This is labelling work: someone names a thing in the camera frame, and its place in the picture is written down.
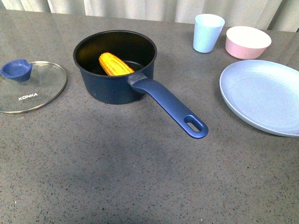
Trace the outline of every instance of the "blue lid knob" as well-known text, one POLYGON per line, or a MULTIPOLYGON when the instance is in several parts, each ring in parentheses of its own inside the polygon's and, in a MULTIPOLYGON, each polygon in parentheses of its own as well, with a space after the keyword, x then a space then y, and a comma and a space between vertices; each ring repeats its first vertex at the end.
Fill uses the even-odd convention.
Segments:
POLYGON ((30 78, 32 64, 28 63, 25 59, 18 59, 5 64, 0 73, 9 79, 17 82, 25 82, 30 78))

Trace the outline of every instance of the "cup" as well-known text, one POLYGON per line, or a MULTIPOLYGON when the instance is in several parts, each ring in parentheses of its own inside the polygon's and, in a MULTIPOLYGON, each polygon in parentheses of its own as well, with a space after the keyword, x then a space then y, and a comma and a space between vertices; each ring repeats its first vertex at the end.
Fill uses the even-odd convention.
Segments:
POLYGON ((218 40, 224 23, 224 19, 217 15, 200 14, 196 16, 193 48, 200 53, 211 52, 218 40))

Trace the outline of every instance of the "saucepan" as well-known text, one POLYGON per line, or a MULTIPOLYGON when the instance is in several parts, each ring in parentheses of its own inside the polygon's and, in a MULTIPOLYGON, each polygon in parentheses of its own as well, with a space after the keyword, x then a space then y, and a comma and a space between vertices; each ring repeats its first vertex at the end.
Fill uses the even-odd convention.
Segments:
POLYGON ((149 94, 192 138, 208 133, 207 125, 188 109, 166 87, 153 79, 157 47, 147 36, 128 30, 109 30, 83 39, 74 49, 73 59, 79 68, 87 91, 95 99, 114 105, 140 100, 149 94), (99 56, 109 52, 135 72, 108 76, 99 56))

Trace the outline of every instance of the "pan handle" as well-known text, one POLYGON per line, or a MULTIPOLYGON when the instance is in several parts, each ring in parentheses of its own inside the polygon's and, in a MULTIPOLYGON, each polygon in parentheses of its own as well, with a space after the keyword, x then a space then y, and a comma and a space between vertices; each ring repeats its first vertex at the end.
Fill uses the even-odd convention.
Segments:
POLYGON ((136 92, 149 94, 190 137, 201 139, 207 135, 206 124, 159 82, 136 74, 130 76, 128 83, 136 92))

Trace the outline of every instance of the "pink bowl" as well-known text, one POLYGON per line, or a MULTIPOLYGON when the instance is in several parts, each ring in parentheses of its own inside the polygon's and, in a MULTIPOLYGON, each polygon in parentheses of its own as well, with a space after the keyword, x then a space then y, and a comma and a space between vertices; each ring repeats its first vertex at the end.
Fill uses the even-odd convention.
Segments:
POLYGON ((252 27, 232 27, 226 35, 226 51, 242 60, 258 58, 271 44, 269 35, 252 27))

